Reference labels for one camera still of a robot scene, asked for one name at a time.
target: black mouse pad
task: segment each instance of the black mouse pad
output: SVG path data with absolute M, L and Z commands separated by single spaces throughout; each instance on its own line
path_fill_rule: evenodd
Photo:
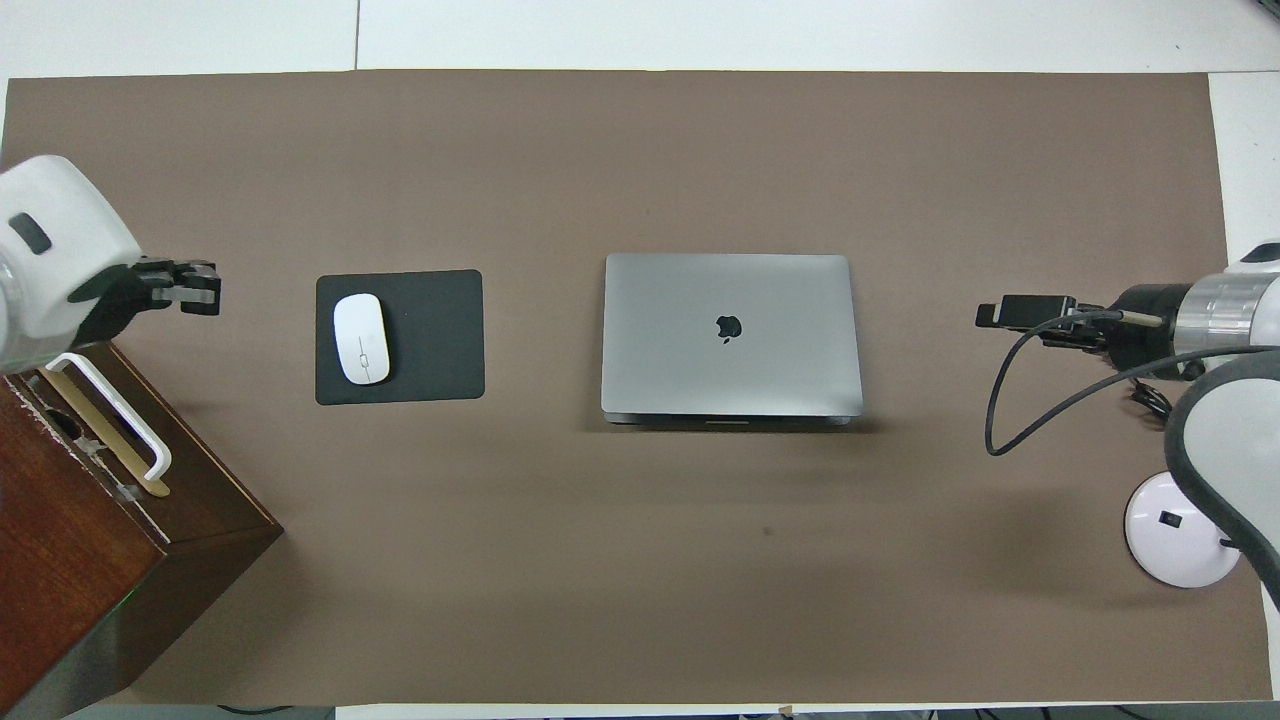
M 383 305 L 390 374 L 347 380 L 333 336 L 333 307 L 369 292 Z M 468 400 L 484 395 L 484 299 L 477 270 L 324 275 L 316 281 L 316 402 Z

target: wooden box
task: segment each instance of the wooden box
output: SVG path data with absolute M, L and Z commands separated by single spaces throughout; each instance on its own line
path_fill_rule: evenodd
M 170 492 L 142 489 L 151 447 L 78 369 L 0 378 L 6 720 L 61 717 L 132 683 L 282 532 L 115 347 L 82 355 L 168 446 Z

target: laptop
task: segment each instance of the laptop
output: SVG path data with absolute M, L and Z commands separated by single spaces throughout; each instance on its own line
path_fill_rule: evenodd
M 842 425 L 863 413 L 842 255 L 609 255 L 612 423 Z

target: metal handle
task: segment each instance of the metal handle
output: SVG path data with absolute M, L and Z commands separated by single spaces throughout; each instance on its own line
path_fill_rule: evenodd
M 83 355 L 77 355 L 76 352 L 63 352 L 58 357 L 54 357 L 47 365 L 45 365 L 45 369 L 51 373 L 60 373 L 63 372 L 63 368 L 65 368 L 68 363 L 76 365 L 79 369 L 79 372 L 83 373 L 86 378 L 88 378 L 88 382 L 92 383 L 95 388 L 97 388 L 97 392 L 100 392 L 102 397 L 111 404 L 111 407 L 114 407 L 115 411 L 120 414 L 120 418 L 123 418 L 124 421 L 128 423 L 131 428 L 133 428 L 133 432 L 136 432 L 138 437 L 142 438 L 142 442 L 145 442 L 147 447 L 151 448 L 151 452 L 155 454 L 156 460 L 155 462 L 151 464 L 151 469 L 148 469 L 146 474 L 143 474 L 143 479 L 148 482 L 159 480 L 160 475 L 165 474 L 165 471 L 169 469 L 169 464 L 173 461 L 173 455 L 170 455 L 169 452 L 169 446 L 165 445 L 163 439 L 160 439 L 160 436 L 157 436 L 155 430 L 151 429 L 151 425 L 147 425 L 147 421 L 143 420 L 141 415 L 138 415 L 137 410 L 134 410 L 133 406 L 128 404 L 128 401 L 120 397 L 120 393 L 116 392 L 114 387 L 111 387 L 111 383 L 106 379 L 106 377 L 102 375 L 101 372 L 99 372 L 97 368 L 93 366 L 93 363 L 91 363 L 88 357 L 84 357 Z

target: brown paper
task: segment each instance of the brown paper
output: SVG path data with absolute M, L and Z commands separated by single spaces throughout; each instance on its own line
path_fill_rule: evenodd
M 978 302 L 1222 266 L 1204 76 L 14 81 L 4 140 L 218 263 L 220 318 L 119 345 L 287 528 L 132 700 L 1270 697 L 1252 571 L 1176 591 L 1125 550 L 1164 462 L 1123 388 L 982 448 L 1014 336 Z M 613 251 L 847 255 L 868 416 L 608 425 Z M 315 404 L 316 278 L 465 268 L 483 398 Z M 1107 373 L 1029 347 L 997 437 Z

